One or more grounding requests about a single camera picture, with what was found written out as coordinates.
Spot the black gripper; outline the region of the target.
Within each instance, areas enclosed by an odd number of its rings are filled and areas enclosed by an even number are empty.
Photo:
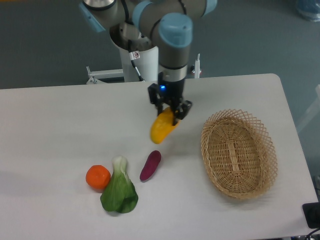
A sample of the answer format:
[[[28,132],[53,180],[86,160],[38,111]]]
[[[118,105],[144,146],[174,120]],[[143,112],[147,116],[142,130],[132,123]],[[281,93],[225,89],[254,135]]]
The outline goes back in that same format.
[[[157,115],[163,112],[163,105],[171,106],[173,113],[172,124],[177,125],[189,113],[193,103],[183,99],[185,79],[168,81],[163,72],[158,74],[158,84],[152,83],[148,88],[149,101],[155,106]]]

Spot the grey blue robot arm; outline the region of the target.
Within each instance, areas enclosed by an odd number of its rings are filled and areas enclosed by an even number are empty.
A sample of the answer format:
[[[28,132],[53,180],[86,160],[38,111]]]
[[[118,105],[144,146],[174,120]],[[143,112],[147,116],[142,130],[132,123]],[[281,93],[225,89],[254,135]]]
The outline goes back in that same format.
[[[148,87],[157,113],[167,104],[172,125],[183,120],[192,102],[183,98],[193,40],[193,21],[212,12],[216,0],[83,0],[79,8],[97,30],[128,24],[158,48],[157,83]]]

